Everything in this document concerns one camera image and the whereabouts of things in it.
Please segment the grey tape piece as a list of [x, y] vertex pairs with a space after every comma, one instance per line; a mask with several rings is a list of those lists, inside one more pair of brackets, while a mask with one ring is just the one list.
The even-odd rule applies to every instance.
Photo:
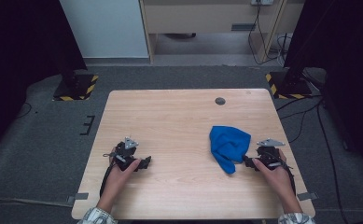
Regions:
[[318, 199], [318, 195], [315, 192], [304, 192], [304, 193], [299, 193], [297, 195], [298, 199], [300, 201], [305, 201], [305, 200], [316, 200]]
[[89, 194], [87, 192], [76, 193], [75, 195], [68, 196], [66, 201], [68, 203], [74, 203], [77, 200], [87, 200], [88, 197], [89, 197]]

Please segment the blue cloth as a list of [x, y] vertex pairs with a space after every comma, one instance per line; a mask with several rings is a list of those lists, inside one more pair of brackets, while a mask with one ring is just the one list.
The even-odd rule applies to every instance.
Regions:
[[235, 172], [234, 163], [241, 163], [249, 149], [251, 135], [230, 126], [213, 126], [210, 134], [211, 153], [228, 175]]

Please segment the black stand base striped tape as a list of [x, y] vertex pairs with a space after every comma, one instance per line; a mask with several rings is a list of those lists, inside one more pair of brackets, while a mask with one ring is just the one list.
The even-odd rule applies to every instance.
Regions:
[[74, 83], [62, 80], [53, 94], [54, 101], [87, 100], [98, 80], [97, 75], [75, 75]]
[[265, 77], [275, 99], [302, 99], [312, 96], [305, 80], [290, 77], [287, 72], [270, 72]]

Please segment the grey vent plate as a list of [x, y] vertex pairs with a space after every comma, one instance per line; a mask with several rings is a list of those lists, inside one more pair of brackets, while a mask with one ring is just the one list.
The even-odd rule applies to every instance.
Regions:
[[256, 29], [255, 23], [233, 23], [231, 25], [231, 29], [234, 32], [242, 32], [242, 31], [254, 31]]

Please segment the black curtain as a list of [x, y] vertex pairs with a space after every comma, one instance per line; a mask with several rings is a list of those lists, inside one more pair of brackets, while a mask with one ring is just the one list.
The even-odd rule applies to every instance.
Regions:
[[363, 158], [363, 0], [305, 0], [286, 57], [286, 84], [326, 71], [324, 98], [346, 148]]
[[30, 85], [85, 67], [60, 0], [0, 0], [0, 139]]

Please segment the white panel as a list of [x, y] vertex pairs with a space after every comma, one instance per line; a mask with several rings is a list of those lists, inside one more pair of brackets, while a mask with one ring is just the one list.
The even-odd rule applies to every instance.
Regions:
[[147, 58], [139, 0], [60, 0], [84, 58]]

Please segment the person's right hand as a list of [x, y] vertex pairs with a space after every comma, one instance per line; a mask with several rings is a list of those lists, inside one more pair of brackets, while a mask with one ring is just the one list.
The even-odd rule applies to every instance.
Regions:
[[291, 199], [295, 196], [289, 175], [285, 168], [278, 166], [274, 170], [270, 170], [258, 159], [253, 159], [253, 163], [263, 174], [267, 183], [281, 200]]

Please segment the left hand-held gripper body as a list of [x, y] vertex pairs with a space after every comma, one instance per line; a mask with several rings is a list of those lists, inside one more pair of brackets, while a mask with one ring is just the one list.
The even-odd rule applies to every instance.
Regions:
[[137, 142], [126, 137], [113, 148], [111, 153], [104, 154], [104, 157], [110, 157], [111, 166], [117, 165], [121, 171], [125, 171], [135, 161], [133, 154], [137, 147]]

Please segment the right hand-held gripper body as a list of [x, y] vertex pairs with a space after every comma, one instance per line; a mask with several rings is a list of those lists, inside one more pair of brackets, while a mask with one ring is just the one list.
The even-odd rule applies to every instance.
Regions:
[[271, 138], [258, 141], [258, 159], [270, 170], [274, 170], [279, 166], [285, 166], [286, 163], [281, 159], [279, 152], [279, 147], [284, 145], [285, 143]]

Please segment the person's left hand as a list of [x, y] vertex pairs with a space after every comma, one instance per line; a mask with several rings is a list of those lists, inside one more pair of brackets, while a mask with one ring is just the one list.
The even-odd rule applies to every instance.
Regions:
[[105, 181], [105, 189], [102, 196], [105, 198], [116, 199], [117, 195], [122, 191], [122, 188], [138, 168], [141, 160], [134, 160], [127, 169], [122, 171], [117, 165], [111, 168], [111, 171]]

